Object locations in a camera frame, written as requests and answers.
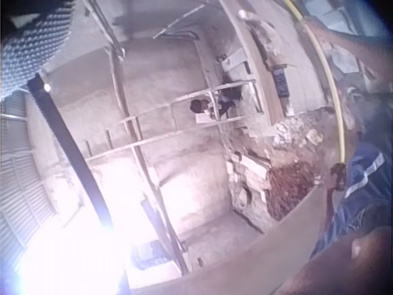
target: hand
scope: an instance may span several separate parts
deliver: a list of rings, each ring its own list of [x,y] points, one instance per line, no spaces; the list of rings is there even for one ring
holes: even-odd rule
[[[335,164],[325,180],[325,187],[328,191],[342,191],[345,185],[346,167],[343,163]]]

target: concrete floor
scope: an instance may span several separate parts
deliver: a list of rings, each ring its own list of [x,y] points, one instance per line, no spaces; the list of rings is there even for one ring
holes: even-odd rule
[[[318,236],[322,193],[320,189],[310,192],[274,230],[246,251],[186,277],[132,290],[133,294],[270,294],[308,260]]]

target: stone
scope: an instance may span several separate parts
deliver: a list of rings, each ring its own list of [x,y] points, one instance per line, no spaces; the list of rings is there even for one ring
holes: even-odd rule
[[[319,134],[318,131],[315,129],[311,129],[307,133],[306,138],[308,139],[308,141],[310,143],[312,143],[315,146],[317,146],[318,144],[320,144],[324,140],[324,137],[321,134]]]

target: wooden beam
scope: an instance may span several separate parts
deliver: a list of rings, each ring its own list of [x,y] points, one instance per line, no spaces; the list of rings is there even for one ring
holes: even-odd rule
[[[192,128],[188,128],[188,129],[183,129],[183,130],[179,130],[179,131],[174,131],[174,132],[169,132],[163,135],[158,135],[155,137],[151,137],[148,138],[146,140],[142,140],[142,141],[137,141],[134,143],[130,143],[130,144],[126,144],[125,146],[120,146],[117,147],[115,149],[111,149],[109,151],[103,152],[101,154],[98,155],[94,155],[93,157],[89,157],[86,160],[86,162],[104,157],[106,155],[111,155],[114,154],[115,152],[120,152],[120,151],[124,151],[126,149],[131,149],[133,146],[141,146],[143,144],[147,144],[147,143],[153,143],[154,141],[158,141],[158,140],[164,140],[166,138],[172,137],[172,136],[176,136],[176,135],[180,135],[186,132],[195,132],[198,130],[202,130],[205,128],[210,128],[210,127],[214,127],[214,126],[218,126],[220,124],[227,124],[230,122],[236,122],[236,121],[240,121],[240,120],[245,120],[245,119],[250,119],[250,118],[254,118],[254,117],[261,117],[263,118],[263,120],[266,120],[266,116],[264,116],[263,114],[261,114],[260,112],[256,113],[256,114],[251,114],[251,115],[246,115],[246,116],[239,116],[239,117],[235,117],[235,118],[229,118],[229,119],[225,119],[225,120],[221,120],[221,121],[214,121],[211,123],[205,123],[205,124],[201,124],[200,126],[196,126],[196,127],[192,127]]]
[[[238,12],[243,8],[237,0],[220,0],[224,11],[227,13],[241,45],[247,55],[250,70],[255,77],[255,86],[258,96],[262,101],[263,111],[266,114],[269,125],[278,123],[284,119],[284,111],[277,94],[273,76],[265,67],[257,44],[252,37],[245,22],[238,18]]]

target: concrete block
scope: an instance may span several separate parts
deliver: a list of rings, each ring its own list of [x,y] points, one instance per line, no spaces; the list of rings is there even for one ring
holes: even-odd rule
[[[268,169],[265,165],[257,163],[245,155],[241,156],[240,164],[248,168],[250,171],[253,171],[256,175],[258,175],[258,177],[262,179],[267,178]]]
[[[247,186],[255,191],[262,191],[265,189],[271,189],[269,180],[259,177],[253,171],[250,171],[247,169],[244,174],[244,177],[246,178]]]

